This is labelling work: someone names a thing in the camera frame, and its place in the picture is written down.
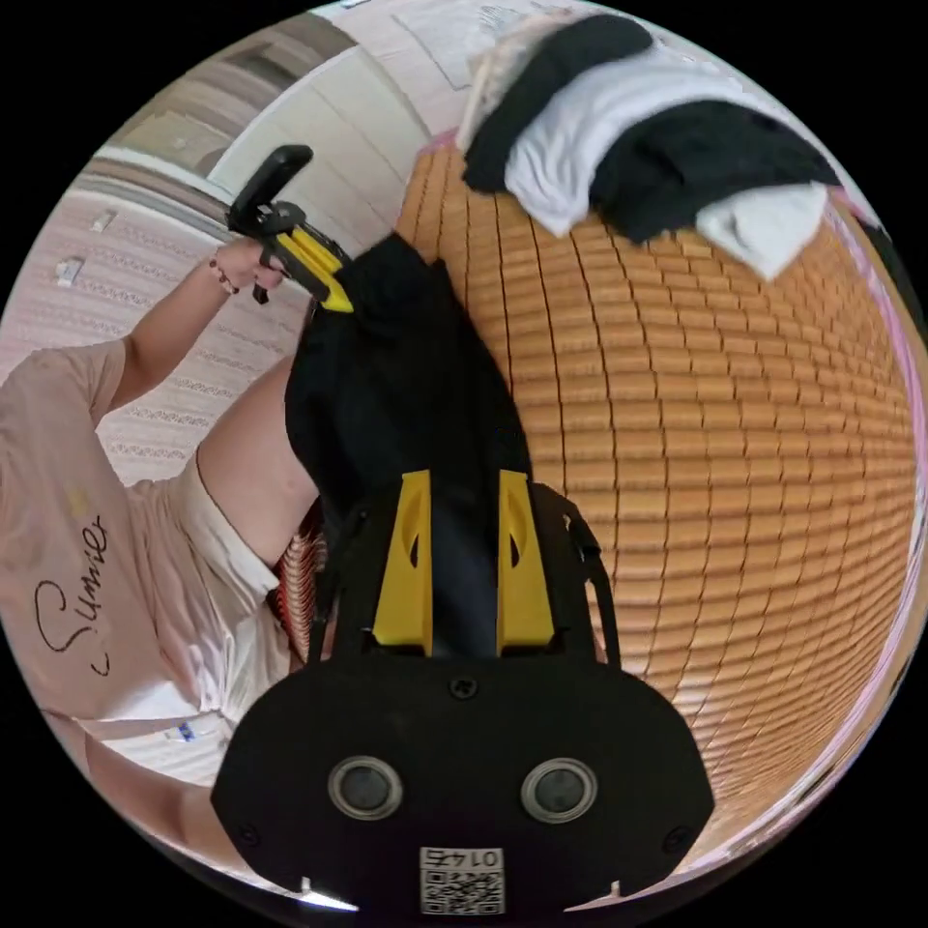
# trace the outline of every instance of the bracelet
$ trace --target bracelet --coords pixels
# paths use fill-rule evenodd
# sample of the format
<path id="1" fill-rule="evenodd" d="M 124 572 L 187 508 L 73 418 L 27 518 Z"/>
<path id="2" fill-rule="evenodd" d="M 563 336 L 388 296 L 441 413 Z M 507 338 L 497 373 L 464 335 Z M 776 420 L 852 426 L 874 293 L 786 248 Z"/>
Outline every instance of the bracelet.
<path id="1" fill-rule="evenodd" d="M 219 281 L 219 285 L 230 297 L 234 297 L 239 292 L 239 288 L 232 283 L 226 276 L 225 271 L 219 266 L 218 251 L 210 258 L 210 271 L 213 272 L 213 277 Z"/>

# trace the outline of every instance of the light switch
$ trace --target light switch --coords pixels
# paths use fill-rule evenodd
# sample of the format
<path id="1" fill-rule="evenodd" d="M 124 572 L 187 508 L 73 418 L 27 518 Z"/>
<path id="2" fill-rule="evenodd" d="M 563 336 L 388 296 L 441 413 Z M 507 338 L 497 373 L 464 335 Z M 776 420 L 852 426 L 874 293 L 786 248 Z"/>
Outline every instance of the light switch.
<path id="1" fill-rule="evenodd" d="M 55 267 L 55 277 L 58 280 L 58 286 L 70 287 L 74 281 L 77 280 L 77 275 L 80 274 L 80 269 L 83 266 L 83 258 L 65 258 L 64 261 L 59 261 L 58 265 Z"/>

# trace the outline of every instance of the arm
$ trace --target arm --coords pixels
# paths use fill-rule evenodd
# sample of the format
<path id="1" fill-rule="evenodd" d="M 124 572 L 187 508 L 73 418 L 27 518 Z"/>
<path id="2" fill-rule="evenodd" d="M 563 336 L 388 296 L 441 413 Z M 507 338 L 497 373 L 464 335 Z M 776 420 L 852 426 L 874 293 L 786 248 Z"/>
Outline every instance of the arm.
<path id="1" fill-rule="evenodd" d="M 260 258 L 261 246 L 250 239 L 238 239 L 216 253 L 217 268 L 239 290 L 255 281 L 269 290 L 280 283 L 280 273 L 262 267 Z M 126 363 L 109 410 L 134 402 L 169 377 L 229 296 L 206 261 L 152 306 L 124 339 Z"/>

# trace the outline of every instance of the black device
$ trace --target black device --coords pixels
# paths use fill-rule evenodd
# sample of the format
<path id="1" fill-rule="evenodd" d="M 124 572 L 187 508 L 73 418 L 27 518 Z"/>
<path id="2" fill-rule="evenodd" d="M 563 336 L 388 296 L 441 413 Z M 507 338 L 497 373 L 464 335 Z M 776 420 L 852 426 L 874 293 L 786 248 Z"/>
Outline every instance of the black device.
<path id="1" fill-rule="evenodd" d="M 684 719 L 621 669 L 589 527 L 502 472 L 496 656 L 438 657 L 431 496 L 428 472 L 406 475 L 348 520 L 306 667 L 228 748 L 223 827 L 262 877 L 368 922 L 544 922 L 616 881 L 658 883 L 705 827 L 711 787 Z"/>
<path id="2" fill-rule="evenodd" d="M 296 204 L 274 198 L 312 162 L 308 145 L 283 145 L 272 151 L 255 171 L 226 214 L 229 230 L 260 242 L 261 263 L 280 262 L 283 272 L 322 306 L 350 312 L 351 306 L 335 273 L 350 259 L 338 242 L 306 221 Z M 264 304 L 267 291 L 255 284 L 254 299 Z"/>

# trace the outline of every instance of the woven mat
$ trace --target woven mat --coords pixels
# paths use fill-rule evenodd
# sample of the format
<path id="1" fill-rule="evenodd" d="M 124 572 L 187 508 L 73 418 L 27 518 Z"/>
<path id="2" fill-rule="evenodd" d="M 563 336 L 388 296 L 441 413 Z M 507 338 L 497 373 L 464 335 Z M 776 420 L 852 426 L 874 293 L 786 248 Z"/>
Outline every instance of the woven mat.
<path id="1" fill-rule="evenodd" d="M 826 225 L 764 284 L 695 233 L 556 240 L 461 169 L 424 153 L 397 230 L 447 262 L 536 479 L 591 522 L 623 667 L 699 742 L 718 808 L 695 856 L 808 770 L 892 622 L 914 452 L 884 322 Z"/>

